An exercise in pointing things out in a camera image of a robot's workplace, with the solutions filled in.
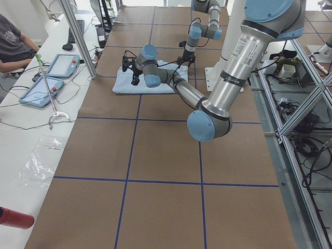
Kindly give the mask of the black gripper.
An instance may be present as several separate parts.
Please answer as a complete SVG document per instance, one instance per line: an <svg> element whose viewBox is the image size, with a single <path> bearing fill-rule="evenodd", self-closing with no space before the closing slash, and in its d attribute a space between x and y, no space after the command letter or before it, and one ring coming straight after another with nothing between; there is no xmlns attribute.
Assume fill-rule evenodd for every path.
<svg viewBox="0 0 332 249"><path fill-rule="evenodd" d="M133 72L131 84L137 86L140 83L139 76L142 74L142 71L137 69L135 65L132 65L131 70Z"/></svg>
<svg viewBox="0 0 332 249"><path fill-rule="evenodd" d="M182 65L185 62L188 62L188 65L191 65L191 64L195 63L195 60L196 60L196 56L195 56L194 53L193 54L188 54L188 55L185 55L185 56L182 56L182 57L178 57L178 64Z"/></svg>

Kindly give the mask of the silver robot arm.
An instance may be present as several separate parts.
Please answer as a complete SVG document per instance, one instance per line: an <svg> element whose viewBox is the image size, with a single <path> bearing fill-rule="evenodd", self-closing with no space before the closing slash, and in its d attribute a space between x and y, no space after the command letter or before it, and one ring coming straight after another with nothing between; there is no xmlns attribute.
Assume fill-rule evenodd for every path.
<svg viewBox="0 0 332 249"><path fill-rule="evenodd" d="M201 37L220 40L222 36L222 30L219 29L221 7L218 1L191 1L191 9L207 13L209 15L209 23L203 25L200 20L193 20L191 22L188 29L188 39L179 43L179 46L184 48L184 52L183 55L177 59L178 65L188 62L188 66L190 66L194 63L196 59L195 49Z"/></svg>
<svg viewBox="0 0 332 249"><path fill-rule="evenodd" d="M305 1L245 1L241 34L221 70L209 96L203 95L176 70L161 68L157 49L145 45L129 63L132 84L138 85L143 75L147 87L170 86L193 112L187 119L190 135L206 142L226 135L232 127L230 107L271 42L287 41L303 34Z"/></svg>

